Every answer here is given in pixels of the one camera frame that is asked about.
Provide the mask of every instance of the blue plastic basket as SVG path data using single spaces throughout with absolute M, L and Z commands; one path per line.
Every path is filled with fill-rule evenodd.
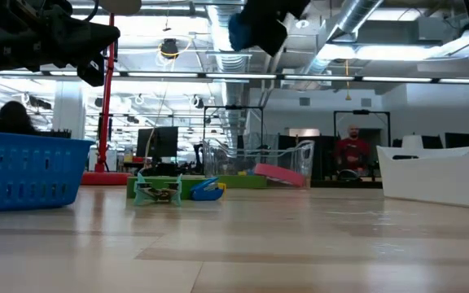
M 0 211 L 73 203 L 92 144 L 0 133 Z

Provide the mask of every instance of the pink object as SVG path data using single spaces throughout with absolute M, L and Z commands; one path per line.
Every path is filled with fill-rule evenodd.
M 254 169 L 256 175 L 276 178 L 291 183 L 294 186 L 303 187 L 305 177 L 289 169 L 276 167 L 269 164 L 256 164 Z

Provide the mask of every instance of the green platform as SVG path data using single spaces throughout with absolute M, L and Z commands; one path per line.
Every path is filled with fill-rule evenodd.
M 146 182 L 150 182 L 155 188 L 163 188 L 165 187 L 165 183 L 175 182 L 177 180 L 176 177 L 145 178 Z M 204 180 L 203 176 L 184 175 L 182 177 L 182 200 L 191 199 L 191 188 Z M 128 199 L 135 198 L 134 186 L 136 181 L 136 177 L 128 178 L 128 185 L 126 187 Z M 267 179 L 262 176 L 219 176 L 218 182 L 225 183 L 227 190 L 234 188 L 260 189 L 267 187 Z

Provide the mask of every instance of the ceiling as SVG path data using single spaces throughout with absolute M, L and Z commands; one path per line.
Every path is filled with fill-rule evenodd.
M 234 3 L 239 6 L 239 1 L 228 0 L 197 0 L 194 1 L 197 10 L 196 16 L 186 16 L 187 1 L 142 1 L 150 8 L 148 12 L 142 12 L 134 16 L 117 16 L 116 26 L 121 30 L 119 40 L 119 55 L 116 63 L 116 72 L 218 72 L 215 39 L 210 20 L 207 17 L 207 4 Z M 461 15 L 462 1 L 428 1 L 428 0 L 386 0 L 375 11 L 369 20 L 411 21 L 418 19 L 422 13 L 428 10 L 434 11 L 432 18 L 442 19 L 444 15 Z M 91 10 L 93 1 L 72 0 L 74 5 L 74 17 L 83 19 Z M 320 26 L 324 20 L 329 20 L 340 11 L 340 0 L 316 0 L 308 13 L 309 25 L 300 28 L 296 22 L 292 23 L 289 30 L 289 38 L 284 45 L 284 53 L 279 58 L 269 59 L 268 55 L 259 48 L 252 48 L 244 52 L 248 65 L 246 72 L 264 72 L 267 64 L 270 70 L 276 72 L 283 69 L 298 70 L 308 65 L 318 53 L 319 47 L 316 36 L 320 33 Z M 184 11 L 181 16 L 166 17 L 167 8 Z M 93 22 L 108 23 L 108 16 L 102 11 L 93 18 Z M 167 38 L 175 38 L 181 54 L 170 63 L 159 54 L 159 44 Z M 43 99 L 55 106 L 55 87 L 58 81 L 77 81 L 73 76 L 73 68 L 58 69 L 53 65 L 42 67 L 42 71 L 55 73 L 53 76 L 30 76 L 25 71 L 18 71 L 20 77 L 0 76 L 0 107 L 9 100 L 21 100 L 24 93 Z M 437 61 L 387 61 L 368 59 L 333 60 L 327 67 L 336 75 L 371 75 L 371 76 L 400 76 L 400 77 L 469 77 L 469 58 L 446 59 Z M 260 88 L 260 82 L 241 81 L 242 86 L 252 88 L 252 93 Z M 86 137 L 95 138 L 97 129 L 97 117 L 100 112 L 95 106 L 95 99 L 102 98 L 103 88 L 92 88 L 81 83 L 85 97 L 87 98 L 87 126 Z M 303 84 L 295 89 L 281 89 L 280 84 L 274 85 L 273 94 L 270 96 L 269 109 L 302 111 L 297 102 L 287 101 L 287 95 L 291 92 L 303 92 L 304 90 L 316 90 L 319 93 L 337 93 L 347 89 L 346 82 L 332 82 L 320 88 L 319 85 Z M 390 90 L 393 84 L 381 83 L 353 83 L 352 90 L 361 90 L 357 94 L 365 93 L 372 98 Z M 137 130 L 153 125 L 181 126 L 182 147 L 191 147 L 193 143 L 200 141 L 202 137 L 203 110 L 191 105 L 194 97 L 203 99 L 206 105 L 224 105 L 225 97 L 222 95 L 221 82 L 168 82 L 168 81 L 144 81 L 128 78 L 117 78 L 112 82 L 111 112 L 116 114 L 128 114 L 138 118 L 138 123 L 131 123 L 125 117 L 114 117 L 112 141 L 118 145 L 136 144 Z M 258 94 L 251 94 L 245 103 L 257 105 Z M 315 98 L 319 94 L 309 93 L 309 97 Z M 323 108 L 323 100 L 313 104 L 317 108 Z M 51 127 L 52 112 L 29 108 L 33 115 L 35 125 L 40 129 Z M 227 127 L 228 113 L 219 111 L 213 116 L 208 133 L 216 138 L 225 140 L 224 133 Z M 243 120 L 244 114 L 236 114 Z

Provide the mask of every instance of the computer monitor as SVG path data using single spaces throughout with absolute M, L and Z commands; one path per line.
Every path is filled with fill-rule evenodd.
M 137 156 L 146 155 L 147 141 L 153 129 L 139 129 Z M 178 151 L 178 127 L 157 127 L 151 136 L 149 157 L 176 157 Z

